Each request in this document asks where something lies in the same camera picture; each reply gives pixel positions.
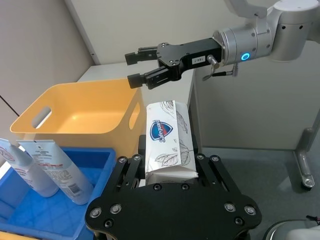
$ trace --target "white wall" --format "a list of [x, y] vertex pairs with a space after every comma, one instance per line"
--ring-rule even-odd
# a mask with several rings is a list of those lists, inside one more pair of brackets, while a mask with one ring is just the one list
[[63, 0], [0, 1], [0, 95], [19, 114], [92, 64]]
[[[139, 47], [195, 41], [244, 22], [223, 0], [66, 1], [101, 64], [124, 62], [124, 55]], [[249, 2], [269, 7], [276, 0]], [[238, 78], [202, 82], [208, 68], [197, 70], [202, 144], [294, 149], [320, 107], [318, 56], [320, 46], [308, 43], [290, 64], [267, 59], [242, 63]]]

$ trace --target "metal stand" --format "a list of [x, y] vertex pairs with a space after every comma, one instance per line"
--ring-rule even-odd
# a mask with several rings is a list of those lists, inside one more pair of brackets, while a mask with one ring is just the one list
[[302, 184], [309, 189], [315, 186], [315, 181], [308, 164], [308, 152], [316, 138], [319, 128], [320, 109], [316, 115], [313, 126], [311, 128], [304, 129], [300, 141], [294, 151], [300, 169]]

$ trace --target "wheel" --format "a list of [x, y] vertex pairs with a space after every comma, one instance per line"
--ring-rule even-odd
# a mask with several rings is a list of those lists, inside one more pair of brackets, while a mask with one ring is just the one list
[[305, 186], [303, 182], [301, 182], [301, 188], [306, 191], [310, 191], [312, 189], [312, 187]]

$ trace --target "yellow plastic basket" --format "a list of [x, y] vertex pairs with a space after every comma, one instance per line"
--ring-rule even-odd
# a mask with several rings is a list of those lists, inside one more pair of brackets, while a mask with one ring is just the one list
[[127, 79], [64, 83], [46, 90], [11, 125], [24, 140], [61, 147], [108, 147], [132, 156], [144, 131], [146, 109]]

